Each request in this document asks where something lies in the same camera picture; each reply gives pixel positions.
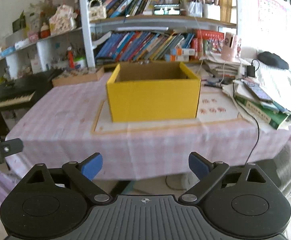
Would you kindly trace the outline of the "black pouch by window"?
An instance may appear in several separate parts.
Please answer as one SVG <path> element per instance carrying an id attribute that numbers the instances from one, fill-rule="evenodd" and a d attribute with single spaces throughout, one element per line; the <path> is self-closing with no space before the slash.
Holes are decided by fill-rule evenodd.
<path id="1" fill-rule="evenodd" d="M 284 61 L 277 54 L 271 53 L 269 51 L 259 53 L 257 55 L 257 59 L 268 66 L 289 70 L 289 64 L 286 61 Z"/>

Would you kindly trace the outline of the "green thick book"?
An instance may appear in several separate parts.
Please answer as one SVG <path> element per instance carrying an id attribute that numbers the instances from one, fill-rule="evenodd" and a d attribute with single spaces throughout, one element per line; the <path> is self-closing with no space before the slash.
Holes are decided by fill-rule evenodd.
<path id="1" fill-rule="evenodd" d="M 264 108 L 262 105 L 259 105 L 255 102 L 243 99 L 240 96 L 235 96 L 240 103 L 242 103 L 247 109 L 256 114 L 261 120 L 269 124 L 274 129 L 279 129 L 285 124 L 289 115 L 282 112 L 273 112 L 270 109 Z"/>

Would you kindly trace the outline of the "white bookshelf unit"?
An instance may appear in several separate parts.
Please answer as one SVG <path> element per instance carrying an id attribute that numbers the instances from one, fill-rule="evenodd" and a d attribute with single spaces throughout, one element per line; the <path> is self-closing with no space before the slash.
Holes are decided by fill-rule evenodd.
<path id="1" fill-rule="evenodd" d="M 0 35 L 5 38 L 6 35 L 12 33 L 11 23 L 22 11 L 26 11 L 31 2 L 37 2 L 39 0 L 0 0 Z M 56 3 L 60 3 L 61 0 L 54 0 Z M 105 20 L 97 20 L 90 23 L 90 29 L 92 32 L 105 33 L 109 27 L 114 29 L 119 28 L 122 25 L 134 25 L 134 26 L 146 26 L 153 25 L 158 27 L 159 25 L 170 28 L 197 28 L 201 27 L 225 27 L 235 29 L 237 25 L 235 23 L 227 23 L 216 21 L 208 18 L 194 18 L 190 16 L 181 15 L 137 15 L 125 17 L 116 17 Z"/>

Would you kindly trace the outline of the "red white glue bottle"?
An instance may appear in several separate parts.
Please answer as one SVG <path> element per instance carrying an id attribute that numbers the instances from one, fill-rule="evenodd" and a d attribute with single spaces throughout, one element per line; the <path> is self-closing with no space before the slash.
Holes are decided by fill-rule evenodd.
<path id="1" fill-rule="evenodd" d="M 71 69 L 75 69 L 75 64 L 74 64 L 74 61 L 73 61 L 72 47 L 68 47 L 67 48 L 67 57 L 68 57 L 68 60 L 69 60 L 69 67 Z"/>

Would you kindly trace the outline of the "yellow cardboard box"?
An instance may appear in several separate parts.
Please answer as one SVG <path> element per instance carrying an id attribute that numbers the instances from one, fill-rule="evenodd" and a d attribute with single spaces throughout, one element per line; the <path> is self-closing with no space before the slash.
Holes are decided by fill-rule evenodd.
<path id="1" fill-rule="evenodd" d="M 194 119 L 201 77 L 182 62 L 120 63 L 106 88 L 114 122 Z"/>

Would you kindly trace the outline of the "white green lidded jar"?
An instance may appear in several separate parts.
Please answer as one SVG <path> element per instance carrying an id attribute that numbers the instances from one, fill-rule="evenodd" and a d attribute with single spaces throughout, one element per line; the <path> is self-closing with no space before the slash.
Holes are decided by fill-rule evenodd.
<path id="1" fill-rule="evenodd" d="M 85 57 L 77 57 L 73 60 L 76 69 L 84 69 L 87 67 L 87 62 Z"/>

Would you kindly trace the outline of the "black power adapter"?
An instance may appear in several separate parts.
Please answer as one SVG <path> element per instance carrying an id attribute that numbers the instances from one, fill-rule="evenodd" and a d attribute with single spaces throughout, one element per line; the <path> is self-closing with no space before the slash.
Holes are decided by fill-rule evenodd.
<path id="1" fill-rule="evenodd" d="M 246 67 L 246 76 L 248 77 L 256 77 L 255 76 L 256 68 L 253 65 Z"/>

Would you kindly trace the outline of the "pink checkered tablecloth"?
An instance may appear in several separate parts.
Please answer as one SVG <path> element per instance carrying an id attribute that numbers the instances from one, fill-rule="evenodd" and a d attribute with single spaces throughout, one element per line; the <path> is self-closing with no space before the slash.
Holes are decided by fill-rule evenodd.
<path id="1" fill-rule="evenodd" d="M 61 167 L 95 152 L 103 157 L 98 179 L 105 180 L 186 173 L 193 151 L 210 161 L 242 165 L 271 159 L 288 146 L 291 159 L 291 125 L 275 130 L 249 122 L 219 89 L 203 88 L 197 119 L 114 123 L 106 93 L 109 77 L 55 87 L 26 113 L 8 134 L 24 144 L 21 153 L 7 158 L 17 176 L 37 163 Z"/>

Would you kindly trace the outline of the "phone on book stack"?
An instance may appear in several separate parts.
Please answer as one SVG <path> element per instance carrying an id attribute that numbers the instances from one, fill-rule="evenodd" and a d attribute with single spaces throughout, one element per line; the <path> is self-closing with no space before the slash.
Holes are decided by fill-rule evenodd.
<path id="1" fill-rule="evenodd" d="M 242 83 L 260 101 L 268 103 L 273 102 L 273 100 L 264 92 L 264 90 L 257 83 L 248 82 L 246 80 L 244 80 Z"/>

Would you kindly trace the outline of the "orange white medicine box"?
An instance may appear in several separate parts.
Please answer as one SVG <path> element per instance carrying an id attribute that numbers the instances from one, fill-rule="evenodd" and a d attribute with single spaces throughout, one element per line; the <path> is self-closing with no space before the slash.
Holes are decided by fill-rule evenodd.
<path id="1" fill-rule="evenodd" d="M 170 50 L 171 55 L 174 56 L 194 56 L 195 49 L 192 48 L 174 48 Z"/>

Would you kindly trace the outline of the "black electronic keyboard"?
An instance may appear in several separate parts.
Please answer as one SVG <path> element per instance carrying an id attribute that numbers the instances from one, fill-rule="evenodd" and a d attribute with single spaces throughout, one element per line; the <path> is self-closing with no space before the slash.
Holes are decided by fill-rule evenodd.
<path id="1" fill-rule="evenodd" d="M 52 80 L 62 72 L 50 69 L 1 84 L 0 112 L 31 108 L 53 88 Z"/>

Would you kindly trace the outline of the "wooden chess board box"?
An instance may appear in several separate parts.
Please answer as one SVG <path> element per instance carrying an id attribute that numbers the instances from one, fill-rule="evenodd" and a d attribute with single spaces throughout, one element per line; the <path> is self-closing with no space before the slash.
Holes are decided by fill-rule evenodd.
<path id="1" fill-rule="evenodd" d="M 104 75 L 104 68 L 99 69 L 84 68 L 62 72 L 52 80 L 53 87 L 78 85 L 81 83 L 99 81 Z"/>

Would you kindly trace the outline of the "white quilted handbag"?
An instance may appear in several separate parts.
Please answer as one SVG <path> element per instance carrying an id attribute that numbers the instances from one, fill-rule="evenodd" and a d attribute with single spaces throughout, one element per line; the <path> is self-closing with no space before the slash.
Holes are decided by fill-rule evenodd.
<path id="1" fill-rule="evenodd" d="M 89 21 L 103 20 L 107 18 L 106 6 L 102 0 L 90 0 L 88 3 Z"/>

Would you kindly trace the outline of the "smartphone on shelf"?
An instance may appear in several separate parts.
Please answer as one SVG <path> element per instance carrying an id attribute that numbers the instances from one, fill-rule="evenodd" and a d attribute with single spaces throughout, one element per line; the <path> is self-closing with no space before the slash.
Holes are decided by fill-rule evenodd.
<path id="1" fill-rule="evenodd" d="M 153 15 L 180 15 L 179 4 L 156 4 L 152 11 Z"/>

